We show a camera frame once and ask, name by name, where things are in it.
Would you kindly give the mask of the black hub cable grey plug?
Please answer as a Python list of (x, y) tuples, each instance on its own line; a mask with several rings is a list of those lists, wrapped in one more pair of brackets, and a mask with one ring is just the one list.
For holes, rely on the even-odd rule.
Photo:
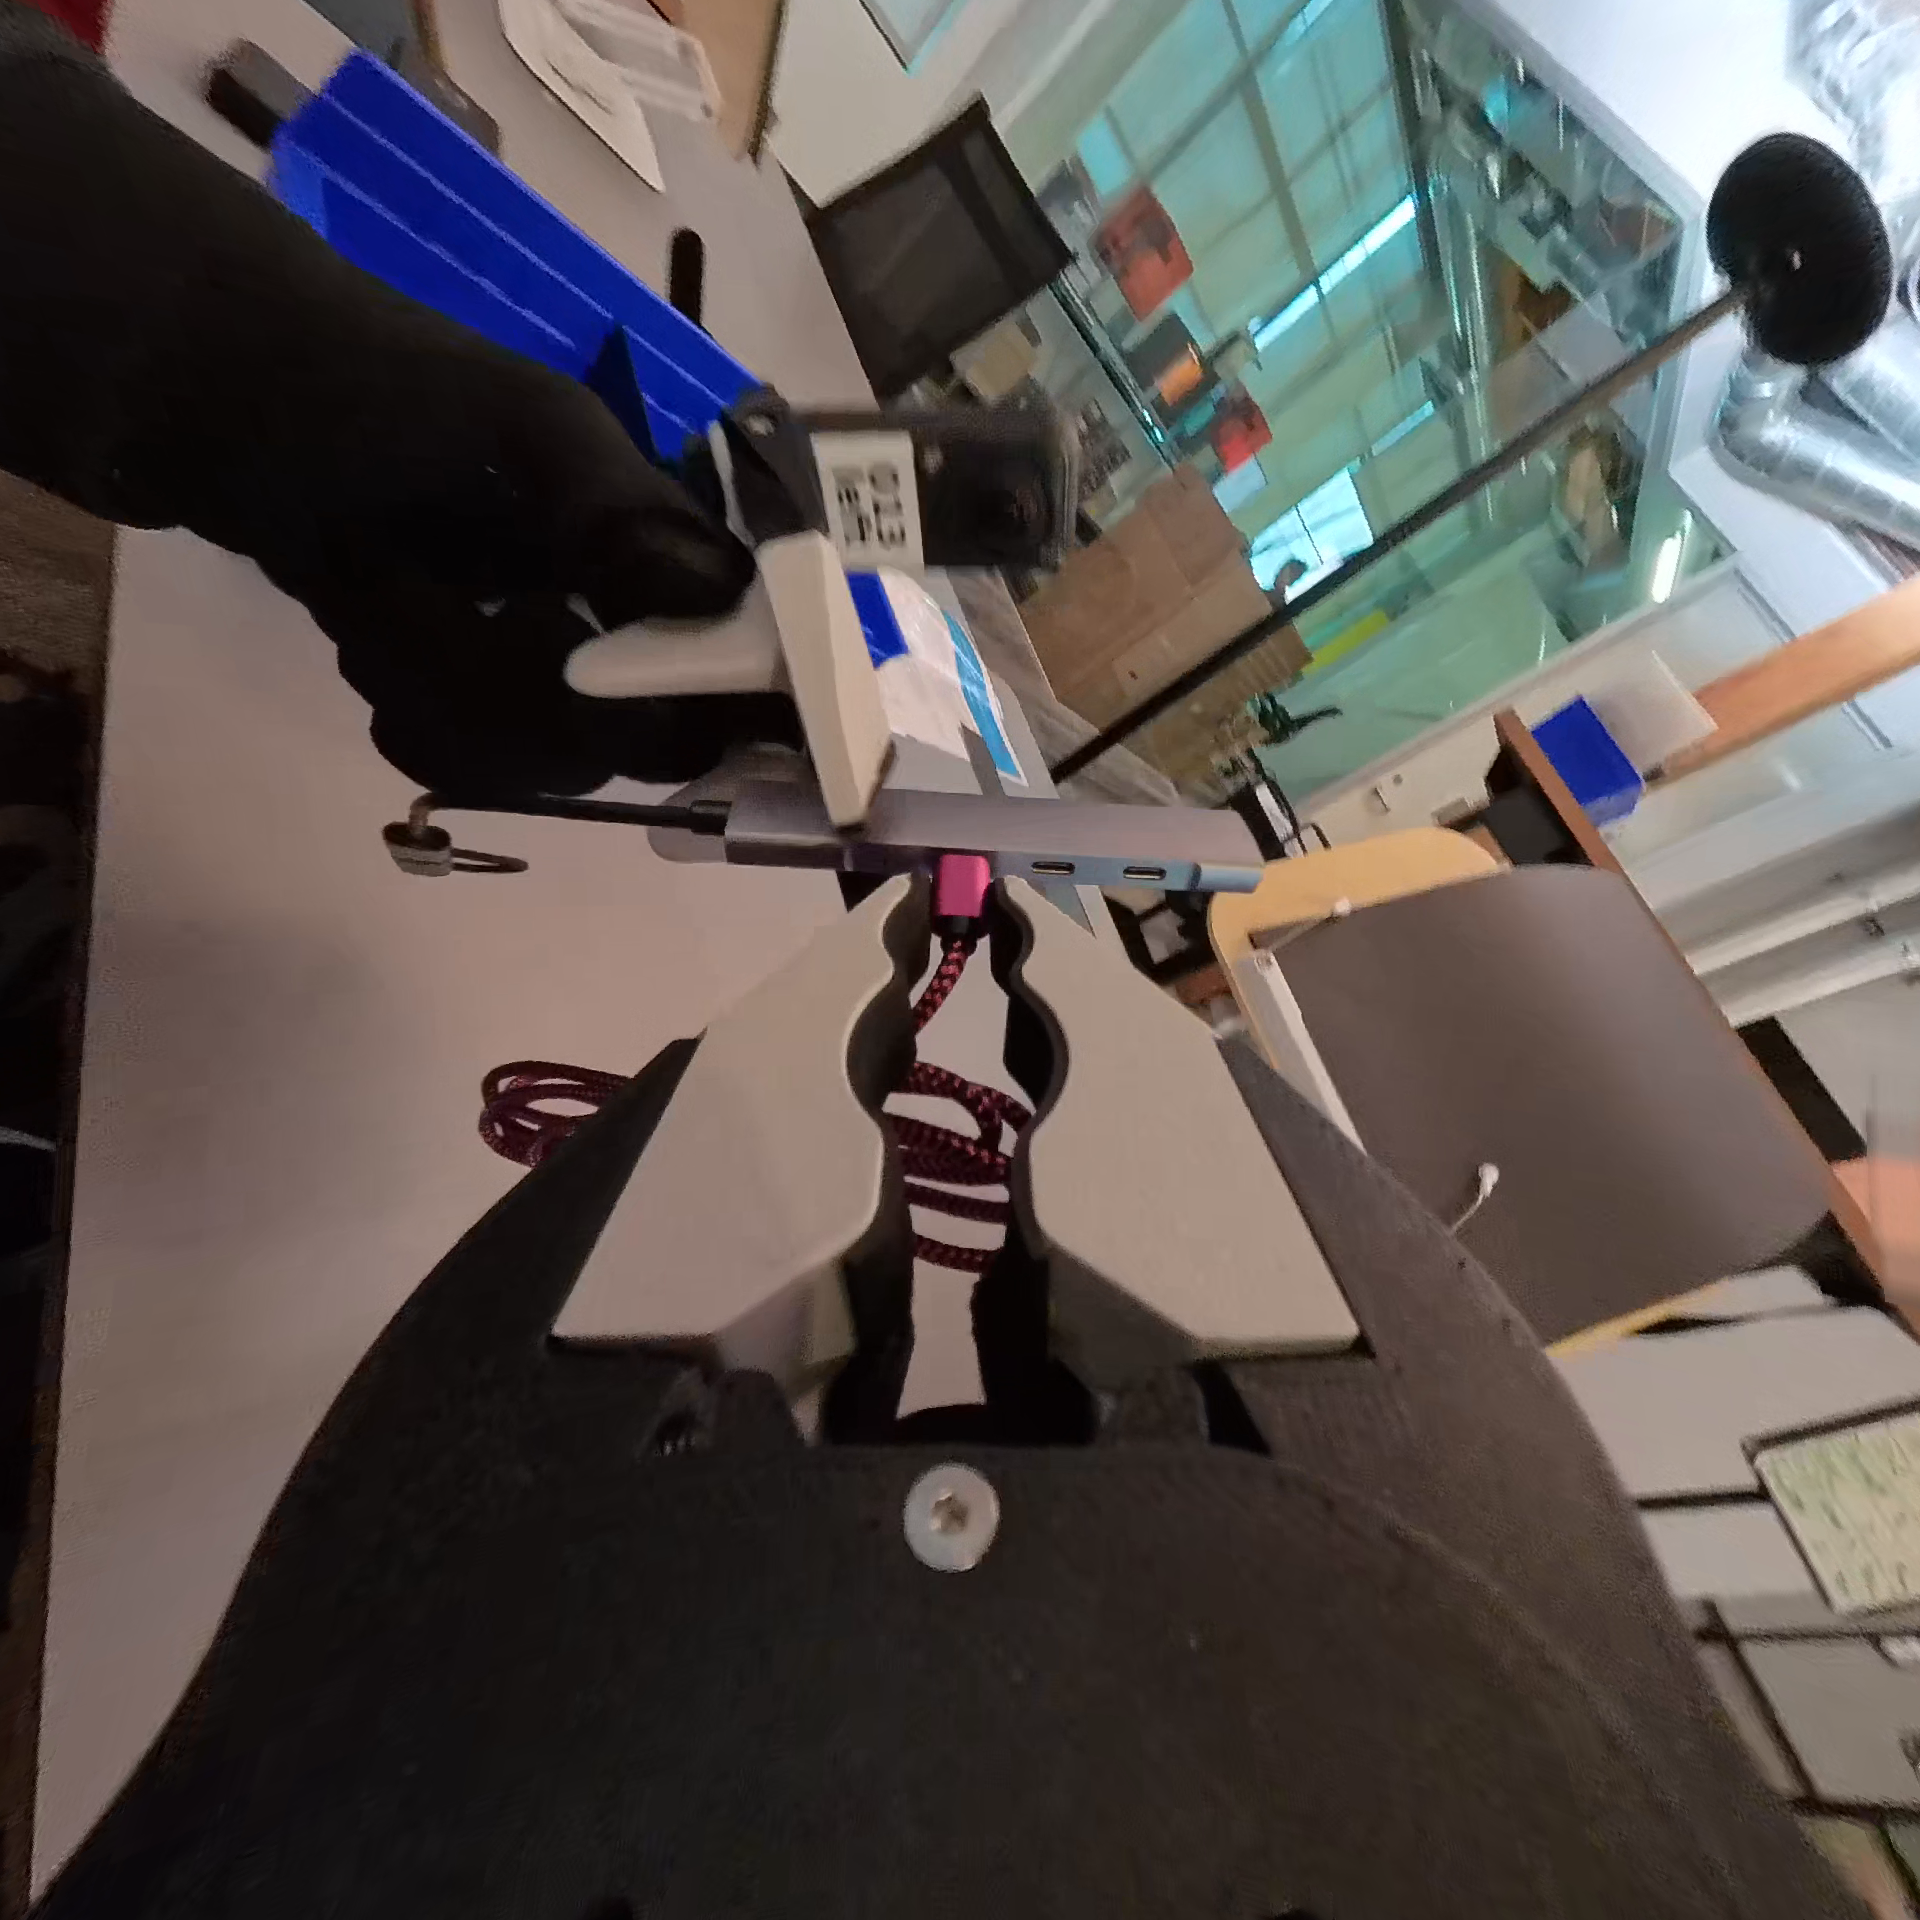
[(554, 821), (573, 825), (622, 825), (643, 830), (690, 832), (695, 837), (725, 837), (730, 829), (730, 801), (695, 803), (629, 803), (589, 798), (521, 798), (486, 805), (466, 805), (420, 793), (406, 814), (386, 824), (381, 845), (394, 866), (412, 879), (513, 879), (531, 872), (516, 856), (497, 856), (481, 849), (459, 849), (441, 825), (441, 814), (471, 813), (501, 818)]

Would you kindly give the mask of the small blue bin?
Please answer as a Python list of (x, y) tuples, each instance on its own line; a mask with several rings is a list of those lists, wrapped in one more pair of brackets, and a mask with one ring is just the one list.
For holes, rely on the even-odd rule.
[(1596, 829), (1612, 829), (1639, 807), (1646, 782), (1587, 697), (1575, 697), (1532, 729), (1541, 754)]

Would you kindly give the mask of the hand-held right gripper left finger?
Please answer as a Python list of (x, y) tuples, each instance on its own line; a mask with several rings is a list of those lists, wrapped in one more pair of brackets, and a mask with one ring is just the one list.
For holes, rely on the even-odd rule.
[(893, 879), (717, 1016), (548, 1338), (556, 1379), (663, 1409), (753, 1377), (873, 1443), (914, 1357), (914, 1227), (887, 1101), (914, 1063), (922, 888)]

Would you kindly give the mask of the grey usb hub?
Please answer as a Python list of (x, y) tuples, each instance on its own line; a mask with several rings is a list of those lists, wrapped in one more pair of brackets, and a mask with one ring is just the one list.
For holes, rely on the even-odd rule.
[(1094, 889), (1247, 894), (1267, 856), (1233, 813), (885, 789), (866, 824), (833, 829), (805, 785), (753, 782), (650, 829), (663, 857), (892, 879), (946, 856), (982, 857), (996, 881)]

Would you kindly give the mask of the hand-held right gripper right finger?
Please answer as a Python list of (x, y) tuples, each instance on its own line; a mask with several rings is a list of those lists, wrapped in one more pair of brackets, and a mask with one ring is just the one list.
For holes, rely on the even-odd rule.
[(991, 1257), (991, 1446), (1269, 1450), (1238, 1371), (1361, 1326), (1205, 1027), (1028, 881), (991, 891), (1028, 1120)]

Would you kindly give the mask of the person's left hand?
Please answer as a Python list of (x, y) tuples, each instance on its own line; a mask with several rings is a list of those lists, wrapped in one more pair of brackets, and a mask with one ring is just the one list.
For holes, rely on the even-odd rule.
[(476, 603), (441, 589), (327, 592), (310, 618), (371, 710), (374, 753), (445, 801), (582, 798), (613, 779), (678, 787), (730, 754), (798, 753), (780, 691), (595, 701), (564, 682), (593, 637), (564, 595)]

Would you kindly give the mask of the blue plastic bin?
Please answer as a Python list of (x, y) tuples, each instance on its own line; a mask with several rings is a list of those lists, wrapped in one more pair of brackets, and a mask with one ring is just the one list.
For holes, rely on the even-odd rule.
[(349, 56), (275, 134), (275, 200), (338, 256), (587, 386), (676, 462), (762, 383), (399, 73)]

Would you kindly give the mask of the framed wall notice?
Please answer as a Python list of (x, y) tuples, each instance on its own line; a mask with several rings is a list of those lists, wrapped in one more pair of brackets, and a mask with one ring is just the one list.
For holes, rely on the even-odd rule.
[(1763, 1437), (1746, 1462), (1841, 1617), (1918, 1602), (1918, 1407)]

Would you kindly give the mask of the blue white paper sheet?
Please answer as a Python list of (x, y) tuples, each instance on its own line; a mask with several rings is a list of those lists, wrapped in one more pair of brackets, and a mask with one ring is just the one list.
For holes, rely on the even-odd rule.
[[(879, 655), (879, 647), (883, 647), (883, 638), (879, 638), (883, 606), (879, 606), (879, 592), (878, 592), (878, 585), (876, 585), (876, 570), (852, 570), (847, 575), (847, 589), (851, 589), (851, 595), (852, 595), (858, 624), (860, 624), (860, 629), (866, 638), (871, 665), (873, 665), (873, 672), (876, 672), (876, 656)], [(962, 687), (965, 687), (965, 694), (966, 694), (966, 705), (971, 706), (975, 731), (980, 734), (980, 737), (974, 737), (969, 742), (975, 742), (979, 749), (989, 757), (996, 779), (1023, 785), (1023, 776), (1021, 776), (1021, 768), (1020, 768), (1020, 761), (1017, 761), (1014, 745), (1007, 739), (1007, 731), (1006, 731), (1006, 725), (1004, 725), (1004, 710), (1001, 710), (999, 694), (994, 691), (994, 687), (989, 682), (987, 665), (982, 664), (982, 656), (975, 650), (971, 632), (957, 613), (949, 611), (949, 606), (941, 600), (937, 600), (937, 601), (946, 608), (949, 623), (953, 626), (956, 650), (957, 650), (959, 672), (962, 672)], [(897, 739), (897, 744), (910, 742), (918, 749), (926, 749), (910, 737), (897, 737), (893, 734), (893, 739)]]

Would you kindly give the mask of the pile of cardboard boxes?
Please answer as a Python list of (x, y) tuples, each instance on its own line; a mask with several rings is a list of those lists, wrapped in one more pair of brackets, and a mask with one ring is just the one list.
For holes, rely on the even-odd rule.
[[(1020, 608), (1054, 697), (1093, 728), (1123, 718), (1269, 616), (1238, 528), (1191, 467), (1155, 481)], [(1305, 640), (1281, 626), (1126, 749), (1175, 785), (1205, 785), (1228, 749), (1254, 742), (1247, 705), (1292, 688), (1308, 665)]]

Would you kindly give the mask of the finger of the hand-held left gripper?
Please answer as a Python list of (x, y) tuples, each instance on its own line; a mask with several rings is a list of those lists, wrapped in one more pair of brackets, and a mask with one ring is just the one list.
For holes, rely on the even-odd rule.
[(893, 766), (897, 744), (843, 562), (825, 535), (757, 550), (780, 659), (830, 825), (858, 832)]

